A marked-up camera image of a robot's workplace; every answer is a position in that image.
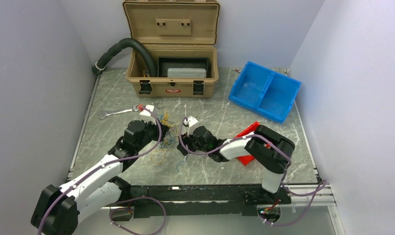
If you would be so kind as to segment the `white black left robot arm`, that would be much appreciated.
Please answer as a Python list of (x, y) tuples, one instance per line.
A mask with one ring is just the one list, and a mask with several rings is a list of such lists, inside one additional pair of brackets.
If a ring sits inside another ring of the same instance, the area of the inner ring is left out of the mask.
[(58, 187), (43, 189), (31, 224), (38, 234), (71, 235), (78, 224), (104, 206), (132, 199), (131, 184), (119, 177), (149, 143), (161, 141), (169, 128), (160, 122), (131, 121), (116, 144), (89, 170)]

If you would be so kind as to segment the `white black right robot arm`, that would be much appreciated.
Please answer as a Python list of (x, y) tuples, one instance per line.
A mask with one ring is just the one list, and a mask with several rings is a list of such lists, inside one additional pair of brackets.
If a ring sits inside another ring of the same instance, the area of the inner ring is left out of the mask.
[(272, 203), (279, 196), (279, 187), (291, 165), (296, 145), (274, 130), (259, 125), (247, 135), (234, 139), (218, 139), (204, 126), (191, 134), (178, 137), (177, 149), (184, 155), (207, 155), (215, 162), (228, 162), (242, 156), (252, 156), (265, 168), (260, 198)]

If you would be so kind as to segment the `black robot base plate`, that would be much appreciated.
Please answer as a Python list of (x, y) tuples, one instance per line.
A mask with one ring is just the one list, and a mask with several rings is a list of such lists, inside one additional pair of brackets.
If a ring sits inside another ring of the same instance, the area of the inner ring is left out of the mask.
[(256, 216), (256, 208), (289, 205), (285, 190), (265, 191), (260, 184), (136, 186), (111, 204), (133, 208), (134, 218), (174, 215), (240, 214)]

